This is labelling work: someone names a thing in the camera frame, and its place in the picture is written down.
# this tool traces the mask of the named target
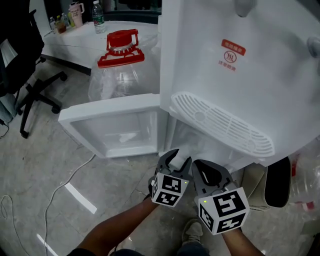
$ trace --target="wall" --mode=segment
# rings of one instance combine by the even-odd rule
[[[39,29],[41,36],[48,34],[51,31],[45,3],[43,0],[30,0],[29,11],[36,9],[34,19]]]
[[[68,14],[69,5],[73,2],[73,0],[60,0],[62,12]]]

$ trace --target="plastic bag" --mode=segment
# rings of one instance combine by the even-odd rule
[[[140,94],[158,94],[160,59],[152,51],[156,44],[156,35],[142,38],[138,47],[144,53],[144,61],[133,64],[99,68],[99,56],[91,69],[89,100],[93,102]]]

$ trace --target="black office chair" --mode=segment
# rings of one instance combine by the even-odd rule
[[[5,39],[8,39],[12,48],[17,53],[17,56],[7,65],[7,67],[5,67],[2,54],[0,54],[0,97],[7,93],[15,94],[16,92],[19,92],[20,88],[26,84],[30,76],[35,72],[36,65],[46,61],[45,58],[41,57],[41,52],[45,44],[34,18],[36,10],[33,10],[30,13],[27,11],[26,13],[24,9],[25,8],[19,9],[22,17],[16,14],[17,17],[19,17],[18,31],[15,31],[14,25],[10,24],[12,17],[6,21],[3,20],[2,22],[4,23],[2,24],[0,23],[0,44]],[[27,84],[26,89],[28,95],[16,108],[17,113],[21,115],[21,108],[25,105],[20,126],[21,136],[25,139],[27,139],[29,135],[29,133],[25,131],[25,125],[34,101],[41,101],[52,106],[51,111],[54,114],[60,112],[58,104],[40,94],[40,92],[58,78],[65,81],[67,80],[67,75],[64,72],[60,72],[45,81],[38,79],[33,87],[30,84]]]

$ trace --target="chair base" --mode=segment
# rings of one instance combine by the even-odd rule
[[[52,77],[50,77],[49,79],[47,79],[46,81],[41,81],[40,79],[38,79],[34,86],[32,87],[30,84],[28,84],[26,86],[27,91],[29,92],[28,95],[21,101],[21,103],[18,105],[18,107],[16,108],[16,111],[18,113],[18,115],[22,115],[22,121],[21,121],[21,126],[20,126],[20,133],[21,136],[25,139],[28,138],[29,136],[29,132],[25,131],[25,125],[27,122],[27,118],[30,112],[30,109],[32,107],[32,104],[34,103],[34,101],[41,101],[43,103],[46,103],[50,106],[52,106],[52,113],[54,114],[58,114],[60,112],[60,106],[58,104],[56,104],[54,101],[52,101],[51,99],[43,96],[42,94],[40,94],[40,92],[42,92],[46,87],[48,87],[51,83],[53,83],[55,80],[57,79],[61,79],[62,81],[66,81],[67,80],[67,75],[65,72],[60,72]]]

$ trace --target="black and white marker cube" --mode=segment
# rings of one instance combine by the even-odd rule
[[[242,187],[198,200],[199,217],[213,235],[241,227],[249,204]]]
[[[152,202],[175,207],[186,191],[188,184],[188,180],[158,172],[151,184]]]

